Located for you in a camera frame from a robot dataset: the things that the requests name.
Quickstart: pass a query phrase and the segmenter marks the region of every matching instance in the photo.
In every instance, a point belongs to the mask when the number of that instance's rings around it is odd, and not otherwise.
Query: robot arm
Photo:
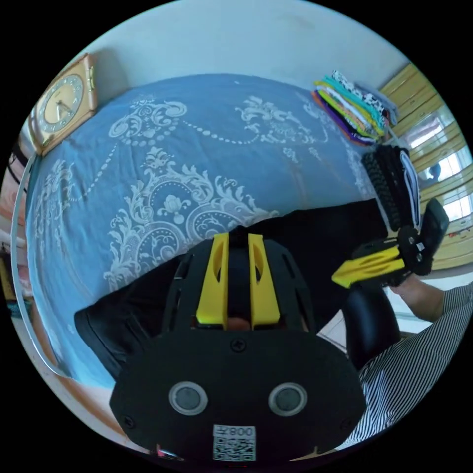
[[[448,225],[445,210],[431,199],[420,233],[414,227],[401,227],[396,238],[361,246],[333,274],[332,281],[346,289],[354,283],[396,287],[412,273],[425,276],[432,270],[434,255]]]

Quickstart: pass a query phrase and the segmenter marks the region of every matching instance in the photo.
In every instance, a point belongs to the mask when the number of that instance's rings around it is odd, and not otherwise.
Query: clock face
[[[62,130],[77,113],[84,93],[84,84],[77,74],[58,80],[49,89],[39,109],[38,122],[44,132]]]

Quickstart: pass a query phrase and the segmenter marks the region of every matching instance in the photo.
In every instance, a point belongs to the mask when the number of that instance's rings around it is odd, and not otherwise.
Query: label sticker
[[[214,425],[213,459],[226,462],[256,461],[256,428]]]

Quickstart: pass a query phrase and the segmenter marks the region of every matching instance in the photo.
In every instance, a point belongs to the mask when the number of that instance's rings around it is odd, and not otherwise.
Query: window
[[[421,171],[419,176],[419,187],[424,190],[437,182],[442,182],[451,176],[454,176],[469,165],[473,164],[473,158],[467,146],[460,151],[452,153],[450,156],[443,158],[437,164]]]
[[[470,215],[473,211],[473,194],[444,205],[450,222]]]
[[[401,140],[405,141],[411,149],[414,149],[440,133],[454,121],[455,118],[452,113],[448,110],[446,105],[444,105],[412,127],[401,137]]]

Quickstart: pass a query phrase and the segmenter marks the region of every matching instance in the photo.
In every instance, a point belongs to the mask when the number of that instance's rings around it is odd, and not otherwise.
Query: qr code
[[[228,462],[254,462],[256,460],[256,439],[214,437],[213,459]]]

